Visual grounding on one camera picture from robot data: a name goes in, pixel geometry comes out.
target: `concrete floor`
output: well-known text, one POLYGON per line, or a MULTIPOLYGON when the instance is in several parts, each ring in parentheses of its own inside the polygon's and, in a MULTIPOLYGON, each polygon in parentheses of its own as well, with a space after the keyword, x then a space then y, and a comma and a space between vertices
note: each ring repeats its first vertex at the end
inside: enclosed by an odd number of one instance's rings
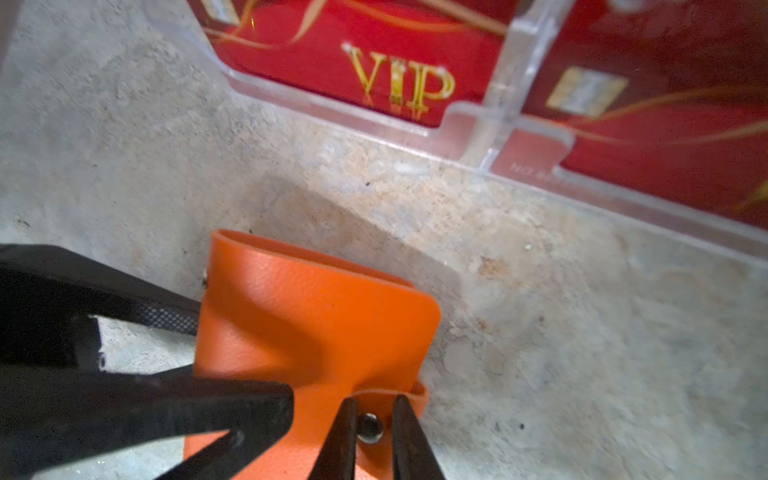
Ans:
MULTIPOLYGON (((212 229, 252 230, 434 295, 448 478, 768 478, 765 270, 212 85, 138 0, 27 0, 0 111, 2 242, 200 298, 212 229)), ((192 348, 115 335, 142 368, 192 348)), ((169 445, 65 474, 149 478, 169 445)))

